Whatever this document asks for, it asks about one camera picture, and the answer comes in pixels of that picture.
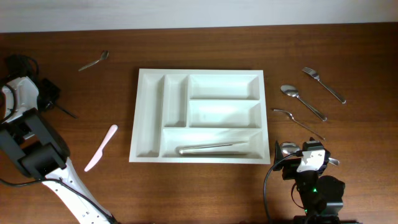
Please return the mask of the pink plastic knife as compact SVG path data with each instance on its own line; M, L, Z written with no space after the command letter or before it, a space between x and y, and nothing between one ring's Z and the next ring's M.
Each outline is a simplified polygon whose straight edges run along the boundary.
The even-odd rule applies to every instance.
M94 166L97 165L97 163L101 160L101 158L103 156L103 151L104 151L106 145L109 143L109 141L114 136L114 134L116 133L117 130L118 130L118 126L116 124L113 124L113 125L110 126L110 128L108 129L108 132L106 133L103 141L99 145L99 147L98 147L97 151L95 152L94 156L91 158L89 163L84 168L85 172L88 172L89 170L94 168Z

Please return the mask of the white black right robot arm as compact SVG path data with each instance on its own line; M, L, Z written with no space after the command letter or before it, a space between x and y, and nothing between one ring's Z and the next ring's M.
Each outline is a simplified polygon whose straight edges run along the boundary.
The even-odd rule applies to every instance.
M356 223L355 220L341 221L338 216L343 208L345 183L323 175L331 158L320 141L310 138L301 147L292 142L283 142L279 147L286 156L294 156L282 162L282 178L295 181L292 188L299 193L305 212L303 216L295 216L293 224Z

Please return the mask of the thin steel fork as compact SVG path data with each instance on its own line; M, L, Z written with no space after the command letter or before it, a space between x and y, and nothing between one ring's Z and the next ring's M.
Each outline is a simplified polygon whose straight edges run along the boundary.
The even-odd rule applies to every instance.
M275 111L275 112L279 112L279 113L283 113L283 114L287 115L291 121L295 122L295 123L298 124L299 126L301 126L301 127L303 127L304 129L306 129L307 131L310 131L310 132L313 133L314 135L318 136L320 139L325 140L325 138L324 138L322 135L320 135L319 133L317 133L315 130L313 130L313 129L311 129L310 127L304 125L303 123L297 121L297 120L294 118L294 116L293 116L292 113L290 113L290 112L288 112L288 111L286 111L286 110L281 110L281 109L272 109L272 110Z

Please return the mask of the small steel teaspoon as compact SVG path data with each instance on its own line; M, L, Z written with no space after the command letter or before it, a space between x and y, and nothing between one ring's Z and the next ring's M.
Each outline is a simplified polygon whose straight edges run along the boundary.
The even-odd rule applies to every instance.
M108 50L104 50L104 51L102 51L101 56L100 56L99 59L97 59L97 60L95 60L93 62L90 62L87 65L82 66L81 68L78 69L78 71L80 72L80 71L85 70L85 69L87 69L89 67L92 67L92 66L96 65L98 62L100 62L102 60L106 60L108 58L108 56L109 56L109 51Z

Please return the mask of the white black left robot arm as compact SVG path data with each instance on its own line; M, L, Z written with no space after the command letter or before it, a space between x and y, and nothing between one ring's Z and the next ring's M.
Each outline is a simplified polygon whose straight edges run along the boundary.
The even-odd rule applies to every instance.
M1 82L6 108L1 120L1 150L31 179L30 185L48 187L80 223L116 223L80 180L66 142L39 113L38 96L39 89L29 77Z

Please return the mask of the steel spoon under right arm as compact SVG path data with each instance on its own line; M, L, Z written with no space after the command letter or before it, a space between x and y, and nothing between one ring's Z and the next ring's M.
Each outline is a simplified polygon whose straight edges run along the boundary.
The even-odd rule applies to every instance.
M289 155L289 154L293 154L294 152L299 151L300 147L296 143L293 143L293 142L283 142L280 145L280 149L282 150L282 152L284 154ZM339 160L334 159L332 157L329 157L328 162L330 164L333 164L334 166L338 166L340 164Z

